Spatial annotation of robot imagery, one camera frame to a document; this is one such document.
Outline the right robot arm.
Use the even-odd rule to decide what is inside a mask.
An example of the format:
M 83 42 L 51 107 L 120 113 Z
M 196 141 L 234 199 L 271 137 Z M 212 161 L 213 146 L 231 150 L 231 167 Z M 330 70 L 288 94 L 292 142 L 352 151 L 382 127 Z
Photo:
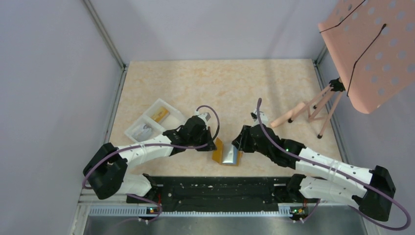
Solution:
M 232 141 L 244 153 L 260 153 L 281 167 L 307 172 L 295 174 L 287 185 L 294 202 L 303 198 L 346 204 L 376 221 L 387 222 L 396 188 L 389 171 L 357 167 L 326 157 L 303 143 L 279 138 L 271 128 L 244 125 Z

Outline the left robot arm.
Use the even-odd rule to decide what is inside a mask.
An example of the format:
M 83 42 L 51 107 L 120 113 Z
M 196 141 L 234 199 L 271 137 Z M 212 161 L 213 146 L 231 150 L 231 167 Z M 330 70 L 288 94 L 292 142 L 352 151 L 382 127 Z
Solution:
M 128 146 L 102 145 L 83 170 L 85 189 L 92 189 L 99 200 L 119 194 L 135 194 L 144 202 L 152 202 L 157 189 L 148 176 L 129 175 L 137 165 L 161 157 L 170 157 L 188 149 L 208 152 L 216 150 L 208 127 L 209 113 L 192 116 L 176 129 Z

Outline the tan leather card holder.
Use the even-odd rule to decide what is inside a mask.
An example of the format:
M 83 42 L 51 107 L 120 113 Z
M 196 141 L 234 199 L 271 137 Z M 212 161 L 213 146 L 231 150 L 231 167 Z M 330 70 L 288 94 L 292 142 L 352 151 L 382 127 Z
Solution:
M 230 142 L 224 143 L 219 138 L 216 139 L 216 150 L 213 151 L 211 159 L 224 166 L 239 166 L 243 152 L 239 151 Z

